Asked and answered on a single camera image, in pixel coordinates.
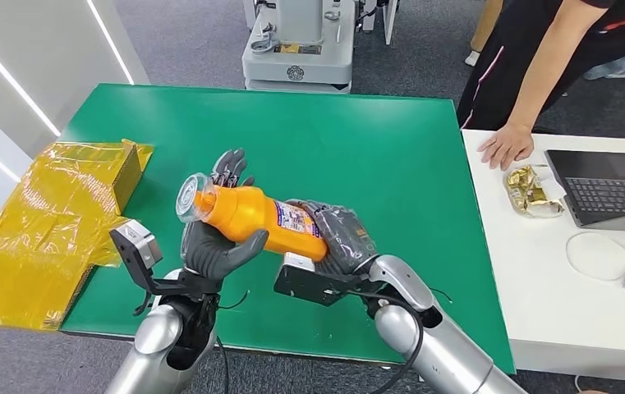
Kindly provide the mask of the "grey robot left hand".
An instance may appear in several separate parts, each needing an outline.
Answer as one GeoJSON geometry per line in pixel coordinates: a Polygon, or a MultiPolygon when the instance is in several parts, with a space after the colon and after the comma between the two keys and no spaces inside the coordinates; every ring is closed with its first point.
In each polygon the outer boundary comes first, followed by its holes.
{"type": "MultiPolygon", "coordinates": [[[[216,186],[227,188],[251,186],[252,176],[240,180],[246,165],[245,150],[230,149],[215,162],[210,179],[216,186]]],[[[180,249],[183,268],[209,280],[221,281],[259,254],[268,237],[268,231],[258,229],[242,243],[236,243],[207,223],[187,224],[180,249]]]]}

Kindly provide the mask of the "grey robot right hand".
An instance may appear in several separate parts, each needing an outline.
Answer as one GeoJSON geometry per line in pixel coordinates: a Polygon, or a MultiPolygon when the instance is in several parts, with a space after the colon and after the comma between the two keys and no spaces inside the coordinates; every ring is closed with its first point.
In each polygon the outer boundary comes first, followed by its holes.
{"type": "Polygon", "coordinates": [[[352,209],[314,200],[289,199],[286,203],[311,216],[327,245],[325,256],[315,264],[317,272],[354,274],[378,255],[375,242],[352,209]]]}

